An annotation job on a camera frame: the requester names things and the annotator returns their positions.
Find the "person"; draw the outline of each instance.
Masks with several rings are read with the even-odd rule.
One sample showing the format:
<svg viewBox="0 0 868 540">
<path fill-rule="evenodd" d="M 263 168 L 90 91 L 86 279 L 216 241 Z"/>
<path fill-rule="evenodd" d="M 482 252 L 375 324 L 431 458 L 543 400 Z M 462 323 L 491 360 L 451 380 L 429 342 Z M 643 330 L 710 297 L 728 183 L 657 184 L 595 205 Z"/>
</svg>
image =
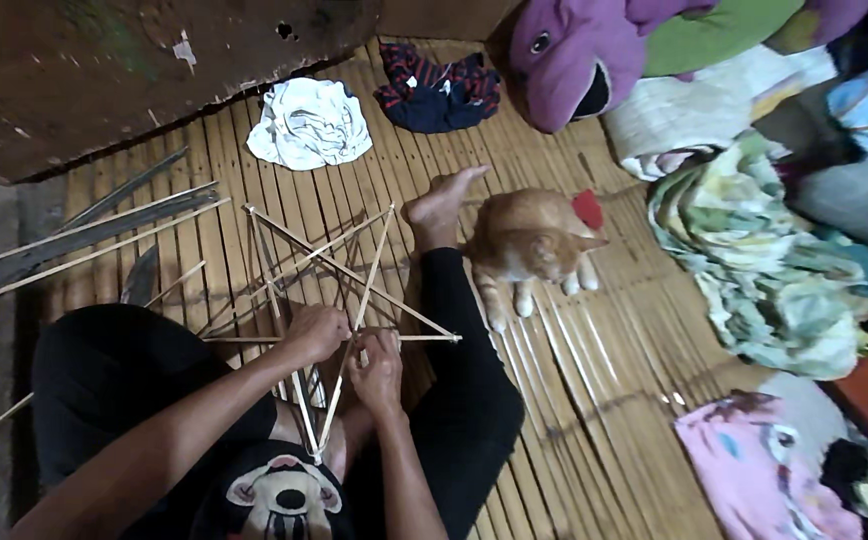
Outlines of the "person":
<svg viewBox="0 0 868 540">
<path fill-rule="evenodd" d="M 487 170 L 435 178 L 405 205 L 420 311 L 463 338 L 427 342 L 437 380 L 410 413 L 397 336 L 359 332 L 344 361 L 359 403 L 315 464 L 295 405 L 270 390 L 352 337 L 344 313 L 297 310 L 281 342 L 232 370 L 152 311 L 84 307 L 36 346 L 33 428 L 49 490 L 11 537 L 466 538 L 524 423 L 456 244 L 461 202 Z"/>
</svg>

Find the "striped cloth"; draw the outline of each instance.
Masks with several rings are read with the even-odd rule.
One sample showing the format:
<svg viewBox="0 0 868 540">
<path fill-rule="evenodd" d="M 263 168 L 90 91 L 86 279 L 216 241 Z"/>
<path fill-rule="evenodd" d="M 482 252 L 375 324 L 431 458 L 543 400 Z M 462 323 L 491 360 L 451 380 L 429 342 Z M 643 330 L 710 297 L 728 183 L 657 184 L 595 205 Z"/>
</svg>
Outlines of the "striped cloth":
<svg viewBox="0 0 868 540">
<path fill-rule="evenodd" d="M 381 43 L 390 84 L 374 92 L 393 124 L 419 133 L 444 133 L 476 126 L 498 111 L 500 75 L 474 53 L 447 65 L 418 55 L 413 45 Z"/>
</svg>

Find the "plush toy mouth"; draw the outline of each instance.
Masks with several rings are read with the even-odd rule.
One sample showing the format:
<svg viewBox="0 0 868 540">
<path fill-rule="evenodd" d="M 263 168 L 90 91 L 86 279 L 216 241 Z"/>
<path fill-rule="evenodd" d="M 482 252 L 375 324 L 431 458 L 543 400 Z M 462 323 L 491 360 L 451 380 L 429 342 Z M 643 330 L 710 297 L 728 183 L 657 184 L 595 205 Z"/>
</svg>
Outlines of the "plush toy mouth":
<svg viewBox="0 0 868 540">
<path fill-rule="evenodd" d="M 581 98 L 580 103 L 577 104 L 577 108 L 574 109 L 570 121 L 573 122 L 582 118 L 600 115 L 607 108 L 610 101 L 611 83 L 601 63 L 597 62 L 594 66 L 590 86 L 587 88 L 587 92 L 584 93 L 584 97 Z"/>
</svg>

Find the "bamboo star frame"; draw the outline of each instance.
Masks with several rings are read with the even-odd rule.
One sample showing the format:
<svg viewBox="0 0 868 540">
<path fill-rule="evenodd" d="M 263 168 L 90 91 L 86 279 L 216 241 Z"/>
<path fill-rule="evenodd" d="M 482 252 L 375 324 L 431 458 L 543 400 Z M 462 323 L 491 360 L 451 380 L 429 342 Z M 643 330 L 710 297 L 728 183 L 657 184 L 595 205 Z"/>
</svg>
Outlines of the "bamboo star frame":
<svg viewBox="0 0 868 540">
<path fill-rule="evenodd" d="M 277 280 L 283 278 L 284 276 L 300 268 L 301 266 L 314 263 L 315 260 L 317 260 L 321 264 L 332 267 L 334 270 L 351 278 L 353 281 L 360 284 L 364 288 L 364 292 L 362 293 L 360 301 L 358 302 L 357 316 L 354 318 L 353 328 L 351 329 L 352 336 L 350 339 L 347 340 L 346 349 L 344 350 L 345 359 L 353 350 L 357 333 L 359 330 L 361 330 L 361 327 L 364 324 L 364 314 L 367 311 L 368 300 L 370 299 L 372 293 L 377 294 L 391 304 L 401 308 L 404 312 L 410 313 L 417 320 L 428 325 L 430 328 L 434 329 L 440 334 L 404 335 L 399 338 L 401 341 L 459 341 L 461 339 L 460 335 L 456 335 L 447 331 L 442 326 L 428 319 L 428 317 L 425 317 L 421 313 L 418 313 L 413 307 L 407 305 L 401 300 L 392 297 L 391 295 L 387 294 L 387 292 L 375 288 L 374 286 L 374 279 L 378 275 L 378 268 L 380 266 L 380 256 L 382 248 L 384 246 L 384 242 L 387 240 L 387 233 L 391 227 L 391 221 L 394 219 L 395 207 L 395 203 L 391 202 L 391 205 L 387 208 L 387 210 L 381 211 L 376 215 L 368 217 L 368 219 L 364 220 L 359 225 L 352 227 L 349 230 L 346 230 L 344 233 L 334 238 L 333 240 L 324 243 L 319 248 L 315 248 L 313 245 L 308 243 L 307 240 L 304 240 L 287 227 L 284 227 L 283 225 L 277 223 L 276 221 L 265 215 L 263 212 L 258 210 L 252 204 L 244 204 L 243 209 L 244 212 L 246 212 L 249 216 L 250 223 L 253 229 L 253 240 L 256 244 L 255 249 L 257 250 L 257 253 L 259 255 L 258 258 L 260 259 L 261 276 L 264 280 L 263 289 L 266 289 L 267 291 L 268 300 L 270 302 L 270 305 L 272 306 L 274 325 L 281 337 L 214 338 L 210 339 L 210 341 L 241 343 L 276 343 L 283 339 L 283 336 L 286 334 L 286 327 L 284 325 L 284 319 L 281 317 L 281 310 L 279 308 L 279 299 L 282 298 L 282 294 L 275 286 L 275 283 L 277 282 Z M 366 278 L 357 275 L 354 270 L 348 268 L 347 266 L 326 253 L 326 251 L 330 250 L 332 247 L 339 245 L 341 242 L 355 235 L 358 235 L 368 226 L 378 221 L 382 217 L 384 218 L 384 228 L 381 231 L 380 239 L 377 241 L 377 245 L 374 251 L 374 258 L 370 264 L 370 270 L 368 271 L 368 276 Z M 270 253 L 272 253 L 272 251 L 270 250 L 270 246 L 265 243 L 263 236 L 260 234 L 260 225 L 267 227 L 272 234 L 277 234 L 284 237 L 284 239 L 286 240 L 290 240 L 291 242 L 296 244 L 296 246 L 302 248 L 304 251 L 308 251 L 308 254 L 304 258 L 297 260 L 294 263 L 288 265 L 287 267 L 281 269 L 280 273 L 278 273 L 276 276 L 272 276 L 272 274 L 274 273 L 274 262 L 268 256 Z M 314 417 L 311 413 L 311 405 L 308 399 L 308 388 L 302 383 L 301 373 L 295 372 L 294 374 L 292 374 L 291 381 L 294 387 L 295 394 L 297 396 L 298 405 L 300 407 L 300 415 L 302 419 L 304 435 L 306 436 L 307 443 L 310 445 L 310 448 L 308 448 L 308 452 L 314 458 L 314 460 L 318 464 L 320 464 L 322 462 L 324 450 L 328 446 L 331 435 L 331 424 L 333 422 L 334 415 L 337 412 L 338 399 L 341 396 L 341 386 L 344 381 L 344 364 L 341 365 L 341 371 L 338 373 L 337 380 L 334 383 L 334 391 L 331 393 L 330 396 L 330 402 L 327 406 L 327 416 L 324 420 L 323 428 L 320 431 L 320 437 L 318 437 L 317 433 L 315 432 L 315 425 L 313 422 Z"/>
</svg>

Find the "cat paw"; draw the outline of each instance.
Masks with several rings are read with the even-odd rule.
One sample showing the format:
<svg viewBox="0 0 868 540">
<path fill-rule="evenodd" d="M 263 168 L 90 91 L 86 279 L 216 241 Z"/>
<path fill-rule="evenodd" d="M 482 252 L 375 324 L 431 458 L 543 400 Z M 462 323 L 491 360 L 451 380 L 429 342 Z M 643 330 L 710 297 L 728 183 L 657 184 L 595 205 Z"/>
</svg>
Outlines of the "cat paw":
<svg viewBox="0 0 868 540">
<path fill-rule="evenodd" d="M 560 284 L 560 290 L 567 296 L 576 294 L 581 290 L 581 284 L 577 281 L 577 276 L 569 277 Z"/>
<path fill-rule="evenodd" d="M 498 334 L 504 334 L 504 331 L 507 330 L 507 317 L 503 313 L 490 313 L 488 314 L 488 324 Z"/>
<path fill-rule="evenodd" d="M 586 277 L 581 280 L 581 289 L 584 290 L 597 290 L 600 289 L 601 283 L 597 280 L 597 277 Z"/>
<path fill-rule="evenodd" d="M 525 294 L 516 299 L 514 308 L 521 317 L 530 317 L 531 313 L 534 313 L 534 298 L 529 294 Z"/>
</svg>

